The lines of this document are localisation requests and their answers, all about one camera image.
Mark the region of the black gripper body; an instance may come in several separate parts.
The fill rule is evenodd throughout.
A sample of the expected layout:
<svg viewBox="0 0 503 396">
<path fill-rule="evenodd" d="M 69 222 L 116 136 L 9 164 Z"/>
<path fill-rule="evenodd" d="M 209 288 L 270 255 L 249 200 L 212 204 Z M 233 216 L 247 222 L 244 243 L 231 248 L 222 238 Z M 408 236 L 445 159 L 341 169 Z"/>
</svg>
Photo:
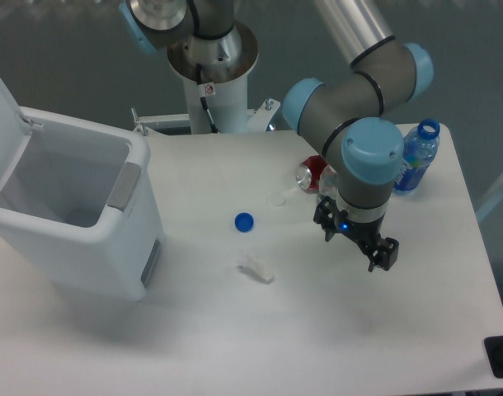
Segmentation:
<svg viewBox="0 0 503 396">
<path fill-rule="evenodd" d="M 380 243 L 380 229 L 384 215 L 370 222 L 355 221 L 349 212 L 334 204 L 333 231 L 354 242 L 364 255 L 375 255 Z"/>
</svg>

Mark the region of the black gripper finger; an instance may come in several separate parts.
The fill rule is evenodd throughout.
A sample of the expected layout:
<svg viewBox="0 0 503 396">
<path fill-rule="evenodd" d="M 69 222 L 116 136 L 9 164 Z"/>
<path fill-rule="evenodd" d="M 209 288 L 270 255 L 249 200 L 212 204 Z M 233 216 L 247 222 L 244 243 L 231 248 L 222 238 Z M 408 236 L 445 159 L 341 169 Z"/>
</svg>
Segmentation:
<svg viewBox="0 0 503 396">
<path fill-rule="evenodd" d="M 341 232 L 341 219 L 336 206 L 336 202 L 325 196 L 314 211 L 313 222 L 321 227 L 325 233 L 325 241 L 330 242 L 332 238 Z"/>
<path fill-rule="evenodd" d="M 375 268 L 389 271 L 397 261 L 399 242 L 394 238 L 380 238 L 376 250 L 369 254 L 368 271 Z"/>
</svg>

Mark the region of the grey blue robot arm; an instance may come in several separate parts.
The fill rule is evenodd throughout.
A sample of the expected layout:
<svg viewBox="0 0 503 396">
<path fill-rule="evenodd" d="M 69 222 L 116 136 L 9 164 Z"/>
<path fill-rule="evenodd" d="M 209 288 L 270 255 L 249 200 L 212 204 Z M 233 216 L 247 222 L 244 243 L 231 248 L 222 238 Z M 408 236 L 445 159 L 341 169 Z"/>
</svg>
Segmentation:
<svg viewBox="0 0 503 396">
<path fill-rule="evenodd" d="M 195 134 L 245 131 L 247 95 L 222 94 L 224 84 L 245 77 L 258 48 L 252 32 L 235 18 L 231 1 L 123 1 L 135 37 L 151 50 L 165 49 L 189 96 Z M 313 219 L 326 239 L 343 234 L 369 259 L 388 270 L 399 244 L 383 238 L 381 224 L 399 173 L 403 138 L 383 113 L 417 97 L 434 67 L 416 44 L 403 44 L 371 1 L 318 1 L 325 26 L 352 74 L 329 87 L 314 78 L 295 84 L 282 102 L 289 126 L 337 172 L 333 196 Z"/>
</svg>

